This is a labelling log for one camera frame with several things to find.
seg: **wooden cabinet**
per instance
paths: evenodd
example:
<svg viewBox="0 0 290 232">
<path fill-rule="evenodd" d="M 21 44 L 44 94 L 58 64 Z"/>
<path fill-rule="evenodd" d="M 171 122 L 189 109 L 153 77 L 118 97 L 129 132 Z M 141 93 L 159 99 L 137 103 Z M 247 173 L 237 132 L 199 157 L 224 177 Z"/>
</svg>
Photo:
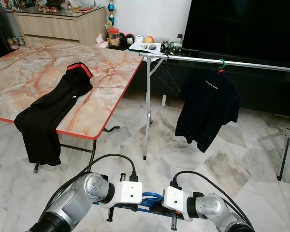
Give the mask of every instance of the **wooden cabinet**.
<svg viewBox="0 0 290 232">
<path fill-rule="evenodd" d="M 55 14 L 40 13 L 36 7 L 30 7 L 15 12 L 15 16 L 27 45 L 51 40 L 93 45 L 99 33 L 104 39 L 106 36 L 105 7 L 88 13 L 62 9 Z"/>
</svg>

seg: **clothes hanger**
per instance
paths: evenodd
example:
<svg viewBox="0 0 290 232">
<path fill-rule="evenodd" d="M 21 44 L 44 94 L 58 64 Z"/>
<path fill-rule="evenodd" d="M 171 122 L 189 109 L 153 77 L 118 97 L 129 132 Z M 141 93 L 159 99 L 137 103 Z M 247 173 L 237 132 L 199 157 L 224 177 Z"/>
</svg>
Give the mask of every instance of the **clothes hanger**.
<svg viewBox="0 0 290 232">
<path fill-rule="evenodd" d="M 222 73 L 224 71 L 223 68 L 224 68 L 224 66 L 226 66 L 226 63 L 225 63 L 224 59 L 219 59 L 219 60 L 221 60 L 223 62 L 223 65 L 218 68 L 217 73 Z"/>
</svg>

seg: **red table edge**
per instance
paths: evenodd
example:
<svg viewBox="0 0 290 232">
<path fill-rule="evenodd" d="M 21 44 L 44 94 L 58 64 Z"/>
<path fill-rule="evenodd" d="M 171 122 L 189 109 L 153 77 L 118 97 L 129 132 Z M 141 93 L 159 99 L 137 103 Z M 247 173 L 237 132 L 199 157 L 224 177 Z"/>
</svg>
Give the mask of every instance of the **red table edge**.
<svg viewBox="0 0 290 232">
<path fill-rule="evenodd" d="M 82 139 L 88 139 L 88 140 L 96 140 L 96 139 L 100 136 L 100 134 L 103 132 L 103 130 L 104 130 L 106 124 L 108 123 L 108 121 L 110 120 L 111 116 L 113 115 L 113 112 L 114 112 L 115 109 L 117 108 L 117 106 L 118 106 L 120 100 L 122 99 L 122 96 L 125 94 L 125 92 L 126 92 L 128 86 L 130 85 L 132 79 L 134 78 L 134 75 L 135 75 L 136 72 L 138 71 L 138 69 L 139 69 L 139 67 L 140 67 L 140 65 L 141 65 L 141 63 L 142 63 L 142 61 L 143 61 L 143 58 L 141 59 L 139 65 L 137 66 L 137 69 L 134 71 L 134 74 L 132 75 L 132 77 L 131 77 L 131 79 L 129 80 L 128 84 L 126 85 L 124 91 L 123 91 L 122 94 L 120 95 L 120 97 L 119 97 L 118 101 L 116 102 L 115 106 L 113 107 L 112 111 L 110 112 L 110 115 L 109 115 L 109 117 L 107 118 L 106 122 L 104 123 L 103 127 L 101 128 L 100 132 L 99 132 L 96 136 L 94 136 L 94 137 L 90 137 L 90 136 L 85 136 L 85 135 L 75 134 L 75 133 L 66 132 L 66 131 L 62 131 L 62 130 L 56 130 L 56 132 L 57 132 L 58 134 L 66 134 L 66 135 L 70 135 L 70 136 L 72 136 L 72 137 L 77 137 L 77 138 L 82 138 Z M 13 120 L 6 119 L 6 118 L 2 118 L 2 117 L 0 117 L 0 121 L 9 122 L 9 123 L 14 123 Z"/>
</svg>

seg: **black jacket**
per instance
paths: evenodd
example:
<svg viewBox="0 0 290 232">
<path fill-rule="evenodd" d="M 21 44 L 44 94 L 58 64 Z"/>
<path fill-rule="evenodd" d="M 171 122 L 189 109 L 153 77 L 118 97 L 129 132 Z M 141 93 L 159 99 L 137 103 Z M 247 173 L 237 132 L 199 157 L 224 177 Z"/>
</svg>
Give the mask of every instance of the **black jacket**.
<svg viewBox="0 0 290 232">
<path fill-rule="evenodd" d="M 23 135 L 30 163 L 61 164 L 56 127 L 78 97 L 92 89 L 92 76 L 85 64 L 70 65 L 54 90 L 17 115 L 14 123 Z"/>
<path fill-rule="evenodd" d="M 205 152 L 222 125 L 237 122 L 240 97 L 224 74 L 199 70 L 187 78 L 179 97 L 185 101 L 175 135 L 195 140 Z"/>
</svg>

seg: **white wall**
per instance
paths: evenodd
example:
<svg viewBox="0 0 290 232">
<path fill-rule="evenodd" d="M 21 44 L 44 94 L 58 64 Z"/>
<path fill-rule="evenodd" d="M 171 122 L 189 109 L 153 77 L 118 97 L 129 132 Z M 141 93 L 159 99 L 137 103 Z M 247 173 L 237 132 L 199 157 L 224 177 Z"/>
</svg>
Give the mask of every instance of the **white wall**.
<svg viewBox="0 0 290 232">
<path fill-rule="evenodd" d="M 93 5 L 93 0 L 81 0 Z M 134 36 L 151 35 L 156 42 L 173 41 L 177 34 L 184 35 L 191 0 L 114 0 L 115 25 L 119 31 Z M 107 6 L 109 0 L 96 0 L 99 6 Z"/>
</svg>

